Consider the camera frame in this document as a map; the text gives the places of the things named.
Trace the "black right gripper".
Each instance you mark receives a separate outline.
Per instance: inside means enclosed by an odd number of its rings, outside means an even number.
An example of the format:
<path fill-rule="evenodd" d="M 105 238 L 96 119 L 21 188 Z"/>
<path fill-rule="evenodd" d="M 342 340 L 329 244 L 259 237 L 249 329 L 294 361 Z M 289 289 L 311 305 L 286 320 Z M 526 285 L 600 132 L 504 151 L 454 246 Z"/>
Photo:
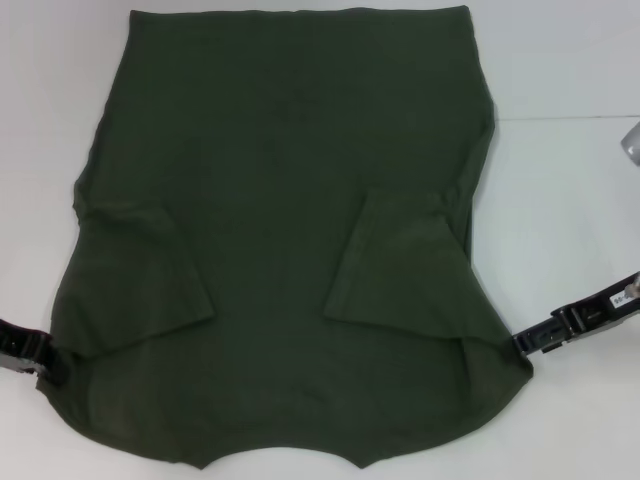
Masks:
<path fill-rule="evenodd" d="M 639 273 L 582 300 L 560 307 L 550 317 L 512 336 L 522 356 L 548 353 L 567 342 L 618 326 L 639 313 Z"/>

